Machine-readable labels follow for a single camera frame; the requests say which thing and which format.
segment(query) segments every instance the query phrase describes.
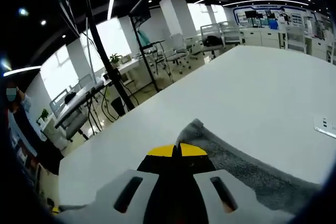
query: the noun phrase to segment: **black pole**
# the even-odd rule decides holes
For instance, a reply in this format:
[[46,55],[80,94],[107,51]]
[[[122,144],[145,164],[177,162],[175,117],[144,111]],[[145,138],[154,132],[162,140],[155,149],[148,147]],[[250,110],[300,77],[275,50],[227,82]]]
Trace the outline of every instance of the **black pole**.
[[139,44],[140,53],[141,53],[141,55],[142,55],[143,61],[145,62],[147,71],[148,71],[148,73],[149,73],[149,76],[150,76],[151,79],[152,79],[152,83],[154,84],[154,87],[155,87],[156,91],[159,92],[160,89],[157,87],[156,82],[155,82],[155,79],[154,79],[153,74],[152,74],[152,71],[151,71],[151,68],[150,68],[149,65],[148,65],[148,62],[147,62],[145,53],[144,53],[144,51],[143,51],[143,48],[142,48],[142,46],[141,46],[140,39],[139,39],[138,33],[137,33],[137,31],[136,31],[137,29],[136,29],[136,27],[135,27],[135,23],[133,22],[132,16],[130,16],[130,19],[131,19],[132,27],[133,27],[133,30],[134,30],[134,33],[135,33],[136,41],[137,41],[138,44]]
[[133,105],[131,99],[128,97],[125,89],[123,88],[123,86],[120,83],[121,78],[120,78],[120,75],[118,73],[118,69],[114,69],[112,67],[112,65],[110,64],[110,61],[109,61],[109,59],[107,57],[107,54],[105,52],[105,49],[103,47],[103,44],[101,43],[98,31],[97,31],[96,23],[94,21],[93,15],[92,15],[90,0],[86,0],[86,12],[87,12],[88,22],[89,22],[89,25],[90,25],[93,41],[96,44],[97,51],[100,55],[100,58],[101,58],[102,62],[104,63],[107,74],[108,74],[110,80],[112,81],[112,83],[114,84],[116,90],[118,91],[120,97],[124,100],[127,108],[129,108],[129,110],[133,110],[134,105]]

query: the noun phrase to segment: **potted plant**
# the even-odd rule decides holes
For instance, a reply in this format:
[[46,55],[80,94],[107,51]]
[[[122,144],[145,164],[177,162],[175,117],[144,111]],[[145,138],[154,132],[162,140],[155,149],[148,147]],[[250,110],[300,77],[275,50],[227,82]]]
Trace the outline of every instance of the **potted plant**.
[[117,68],[120,65],[120,58],[122,55],[112,54],[110,56],[110,63],[114,68]]
[[48,117],[48,115],[49,115],[48,111],[47,111],[46,109],[43,109],[40,118],[41,118],[43,121],[45,121],[45,119]]

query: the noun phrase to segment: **person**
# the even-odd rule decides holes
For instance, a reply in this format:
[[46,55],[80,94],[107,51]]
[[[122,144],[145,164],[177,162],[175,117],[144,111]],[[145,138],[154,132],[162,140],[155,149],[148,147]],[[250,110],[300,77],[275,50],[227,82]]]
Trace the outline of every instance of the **person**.
[[8,127],[12,135],[22,140],[27,150],[45,169],[58,175],[59,163],[64,157],[30,117],[30,97],[12,81],[7,84],[6,95]]

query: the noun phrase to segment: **window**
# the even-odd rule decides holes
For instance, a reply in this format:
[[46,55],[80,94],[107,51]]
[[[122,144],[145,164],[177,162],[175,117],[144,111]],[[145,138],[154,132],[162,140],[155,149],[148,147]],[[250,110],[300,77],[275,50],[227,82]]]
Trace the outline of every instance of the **window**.
[[210,15],[205,4],[188,4],[188,8],[197,31],[200,31],[201,26],[211,24]]
[[42,65],[41,76],[51,99],[78,83],[78,76],[65,45]]
[[[131,49],[126,41],[125,34],[117,18],[112,18],[98,24],[97,30],[108,57],[112,54],[125,56],[131,53]],[[88,31],[88,34],[89,38],[93,40],[90,30]],[[84,34],[80,35],[80,42],[83,46],[85,56],[90,64],[87,39]],[[97,72],[104,67],[104,64],[91,42],[89,42],[89,49],[93,70],[94,72]]]
[[227,21],[223,7],[221,7],[220,5],[211,5],[211,8],[214,12],[217,23]]

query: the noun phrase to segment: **desk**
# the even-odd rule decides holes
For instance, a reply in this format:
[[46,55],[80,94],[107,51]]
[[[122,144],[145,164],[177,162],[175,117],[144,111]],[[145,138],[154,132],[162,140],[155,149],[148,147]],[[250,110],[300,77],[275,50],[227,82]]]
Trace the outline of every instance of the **desk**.
[[313,128],[336,114],[336,68],[281,49],[237,46],[162,90],[60,163],[61,205],[92,202],[96,191],[146,153],[175,143],[193,119],[238,150],[287,174],[323,183],[336,140]]
[[72,98],[71,101],[68,104],[66,104],[65,107],[62,109],[60,115],[57,117],[57,120],[55,121],[55,128],[57,129],[62,124],[62,122],[64,122],[65,119],[67,119],[81,105],[83,105],[96,93],[102,90],[106,85],[108,85],[109,82],[111,82],[111,80],[109,81],[100,80],[99,82],[97,82],[97,84],[91,82],[87,84],[85,87],[83,87],[81,90],[79,90],[74,96],[74,98]]
[[[137,67],[139,65],[138,59],[132,59],[125,64],[122,64],[118,66],[119,72],[121,74],[124,74],[131,69]],[[70,116],[71,113],[73,113],[76,109],[78,109],[81,105],[83,105],[90,97],[92,97],[94,94],[98,93],[100,90],[102,90],[104,87],[106,87],[111,80],[105,80],[105,79],[99,79],[97,78],[97,84],[89,83],[85,87],[83,87],[81,90],[79,90],[76,94],[76,96],[71,99],[71,101],[65,105],[62,112],[58,116],[56,122],[55,122],[55,128],[57,129],[62,122]],[[88,94],[88,92],[94,88],[95,92],[93,94]]]

